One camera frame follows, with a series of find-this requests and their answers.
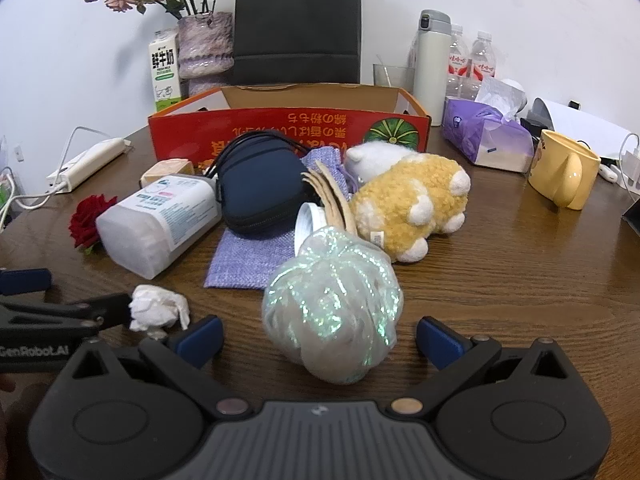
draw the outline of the crumpled tissue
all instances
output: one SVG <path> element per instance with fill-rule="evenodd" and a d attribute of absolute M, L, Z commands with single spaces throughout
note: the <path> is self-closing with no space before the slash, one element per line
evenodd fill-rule
<path fill-rule="evenodd" d="M 527 96 L 522 90 L 498 81 L 495 77 L 487 77 L 482 81 L 476 97 L 476 103 L 496 108 L 502 114 L 503 124 L 516 118 L 523 102 L 527 102 Z"/>
<path fill-rule="evenodd" d="M 134 332 L 170 327 L 178 318 L 183 330 L 189 326 L 189 304 L 181 294 L 161 286 L 139 285 L 131 295 L 131 325 Z"/>

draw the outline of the milk carton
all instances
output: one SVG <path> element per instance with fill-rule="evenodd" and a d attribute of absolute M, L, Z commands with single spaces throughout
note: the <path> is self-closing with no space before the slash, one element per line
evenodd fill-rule
<path fill-rule="evenodd" d="M 187 95 L 180 90 L 178 79 L 178 41 L 175 30 L 156 32 L 155 39 L 149 43 L 149 61 L 156 111 L 185 99 Z"/>

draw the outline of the orange cardboard box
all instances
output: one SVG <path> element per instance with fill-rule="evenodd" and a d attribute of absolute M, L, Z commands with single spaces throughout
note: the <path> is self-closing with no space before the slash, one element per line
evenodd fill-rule
<path fill-rule="evenodd" d="M 215 88 L 149 117 L 158 160 L 188 158 L 195 166 L 251 130 L 279 130 L 312 148 L 342 152 L 366 140 L 423 152 L 430 126 L 405 90 L 333 83 Z"/>

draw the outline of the power strip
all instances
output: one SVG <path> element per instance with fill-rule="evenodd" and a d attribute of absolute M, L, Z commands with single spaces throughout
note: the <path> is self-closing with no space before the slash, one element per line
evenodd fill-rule
<path fill-rule="evenodd" d="M 70 193 L 96 171 L 109 164 L 121 153 L 124 153 L 130 145 L 130 140 L 121 137 L 98 142 L 66 162 L 62 166 L 56 182 L 54 182 L 56 172 L 51 173 L 47 177 L 47 184 L 49 184 L 49 187 L 53 187 L 54 184 L 62 182 L 65 187 L 59 193 Z"/>

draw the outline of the black shopping bag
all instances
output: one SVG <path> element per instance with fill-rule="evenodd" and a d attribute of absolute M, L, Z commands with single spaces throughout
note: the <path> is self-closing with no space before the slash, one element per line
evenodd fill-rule
<path fill-rule="evenodd" d="M 359 83 L 360 0 L 236 0 L 236 85 Z"/>

